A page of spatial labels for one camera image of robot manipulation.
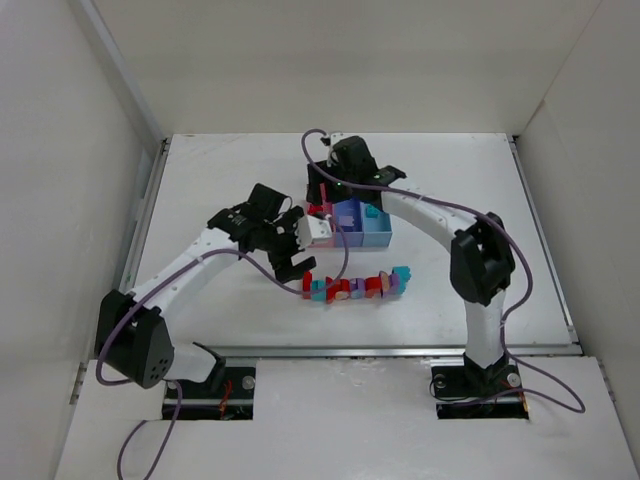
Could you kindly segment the red round lego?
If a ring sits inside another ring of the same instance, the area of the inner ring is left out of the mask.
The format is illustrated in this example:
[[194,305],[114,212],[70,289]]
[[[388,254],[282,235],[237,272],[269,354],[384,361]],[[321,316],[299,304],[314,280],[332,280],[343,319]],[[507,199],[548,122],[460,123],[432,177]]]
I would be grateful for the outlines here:
[[331,213],[331,204],[323,203],[321,205],[314,205],[309,203],[307,206],[308,215],[327,215]]

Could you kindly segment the lilac lego brick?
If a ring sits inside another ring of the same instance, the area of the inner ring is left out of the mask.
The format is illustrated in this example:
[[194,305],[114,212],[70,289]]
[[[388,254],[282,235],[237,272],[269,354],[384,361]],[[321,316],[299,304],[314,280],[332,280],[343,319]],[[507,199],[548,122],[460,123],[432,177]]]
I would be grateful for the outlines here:
[[340,215],[338,223],[345,231],[354,231],[357,228],[357,222],[352,215]]

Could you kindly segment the teal lego brick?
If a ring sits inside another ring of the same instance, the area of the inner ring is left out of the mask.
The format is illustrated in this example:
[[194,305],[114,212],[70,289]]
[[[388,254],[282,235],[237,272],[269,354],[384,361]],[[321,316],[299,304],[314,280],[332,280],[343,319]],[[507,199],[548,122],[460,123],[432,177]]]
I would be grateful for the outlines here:
[[365,217],[369,219],[378,218],[380,215],[380,211],[372,205],[367,205],[365,207]]

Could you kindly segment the red lego pile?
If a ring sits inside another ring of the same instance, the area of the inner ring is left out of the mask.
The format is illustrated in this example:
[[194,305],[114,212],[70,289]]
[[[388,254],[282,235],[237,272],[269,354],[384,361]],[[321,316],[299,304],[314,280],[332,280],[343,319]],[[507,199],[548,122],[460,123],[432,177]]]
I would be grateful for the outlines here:
[[331,277],[316,280],[306,272],[301,287],[304,299],[331,304],[343,300],[399,297],[405,293],[411,277],[408,266],[395,266],[390,273],[380,271],[377,276],[340,280]]

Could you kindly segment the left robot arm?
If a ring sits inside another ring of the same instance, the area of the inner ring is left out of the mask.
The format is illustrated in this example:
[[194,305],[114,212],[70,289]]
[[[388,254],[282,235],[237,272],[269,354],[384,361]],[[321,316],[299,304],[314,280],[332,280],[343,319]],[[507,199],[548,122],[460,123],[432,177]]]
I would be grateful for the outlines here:
[[96,378],[104,386],[104,366],[120,374],[117,385],[149,389],[162,381],[187,381],[213,392],[223,381],[225,359],[200,341],[178,343],[180,312],[215,277],[250,253],[267,254],[267,277],[287,284],[315,267],[309,257],[292,259],[327,239],[330,223],[296,206],[281,209],[286,197],[256,184],[247,201],[220,210],[167,267],[127,292],[110,291],[101,301],[95,340]]

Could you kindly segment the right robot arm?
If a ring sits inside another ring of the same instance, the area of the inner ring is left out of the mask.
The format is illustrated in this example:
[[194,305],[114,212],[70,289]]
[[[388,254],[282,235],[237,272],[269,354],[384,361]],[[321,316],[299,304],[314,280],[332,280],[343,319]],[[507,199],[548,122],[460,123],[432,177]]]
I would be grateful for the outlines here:
[[468,213],[440,200],[428,200],[410,186],[403,171],[379,167],[365,140],[318,130],[325,160],[307,167],[307,200],[339,203],[355,198],[397,217],[439,243],[450,255],[449,279],[463,299],[467,341],[463,354],[463,396],[497,393],[508,375],[501,341],[506,289],[515,262],[500,230],[499,216]]

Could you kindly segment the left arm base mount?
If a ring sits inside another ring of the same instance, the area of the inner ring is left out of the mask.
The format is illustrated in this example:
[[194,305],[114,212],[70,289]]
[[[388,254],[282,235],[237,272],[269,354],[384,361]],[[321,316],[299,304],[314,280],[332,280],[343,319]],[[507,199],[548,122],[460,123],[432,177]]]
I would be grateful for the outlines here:
[[227,366],[221,384],[211,391],[202,384],[181,380],[182,402],[173,387],[165,389],[161,414],[171,420],[175,411],[185,421],[248,421],[253,419],[256,363],[234,360]]

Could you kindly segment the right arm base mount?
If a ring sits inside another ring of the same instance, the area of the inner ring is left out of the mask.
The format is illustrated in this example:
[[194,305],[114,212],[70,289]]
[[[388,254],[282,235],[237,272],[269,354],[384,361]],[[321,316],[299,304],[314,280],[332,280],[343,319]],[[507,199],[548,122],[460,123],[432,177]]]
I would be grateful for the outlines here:
[[528,420],[529,412],[518,368],[511,364],[486,386],[475,385],[463,365],[431,368],[429,384],[439,420]]

